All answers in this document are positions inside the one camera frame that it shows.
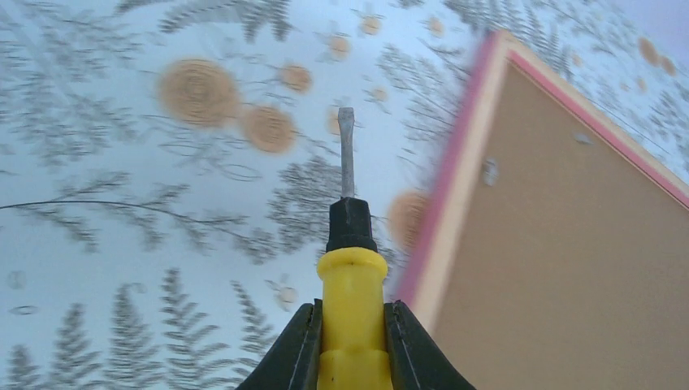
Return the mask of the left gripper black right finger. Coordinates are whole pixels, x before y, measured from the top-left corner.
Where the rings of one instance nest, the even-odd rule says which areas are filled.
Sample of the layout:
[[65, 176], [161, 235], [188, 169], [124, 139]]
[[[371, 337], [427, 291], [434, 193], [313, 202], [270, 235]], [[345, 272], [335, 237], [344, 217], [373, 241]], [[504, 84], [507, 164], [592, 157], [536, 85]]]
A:
[[394, 390], [475, 390], [403, 301], [383, 305]]

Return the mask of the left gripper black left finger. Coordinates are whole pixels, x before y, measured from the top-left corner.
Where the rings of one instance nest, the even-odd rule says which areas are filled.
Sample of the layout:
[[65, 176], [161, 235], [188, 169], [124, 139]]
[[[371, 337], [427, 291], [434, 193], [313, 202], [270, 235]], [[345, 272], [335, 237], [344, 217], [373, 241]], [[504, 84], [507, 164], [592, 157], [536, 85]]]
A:
[[323, 302], [302, 305], [237, 390], [316, 390]]

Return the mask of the yellow screwdriver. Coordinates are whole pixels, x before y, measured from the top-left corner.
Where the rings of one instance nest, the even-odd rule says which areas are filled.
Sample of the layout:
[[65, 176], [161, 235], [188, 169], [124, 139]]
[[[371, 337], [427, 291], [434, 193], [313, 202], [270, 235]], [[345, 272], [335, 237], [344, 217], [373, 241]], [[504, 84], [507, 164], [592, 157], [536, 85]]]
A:
[[354, 111], [338, 111], [341, 195], [329, 211], [329, 238], [317, 273], [323, 282], [323, 334], [318, 388], [392, 388], [384, 328], [388, 265], [373, 239], [366, 201], [355, 196]]

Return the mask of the pink picture frame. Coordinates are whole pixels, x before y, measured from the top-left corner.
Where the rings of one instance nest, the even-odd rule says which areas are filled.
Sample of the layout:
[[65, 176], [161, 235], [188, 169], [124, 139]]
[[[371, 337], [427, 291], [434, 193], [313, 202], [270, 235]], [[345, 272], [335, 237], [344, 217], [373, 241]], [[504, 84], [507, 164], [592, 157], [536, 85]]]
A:
[[688, 187], [506, 31], [397, 290], [480, 389], [685, 389]]

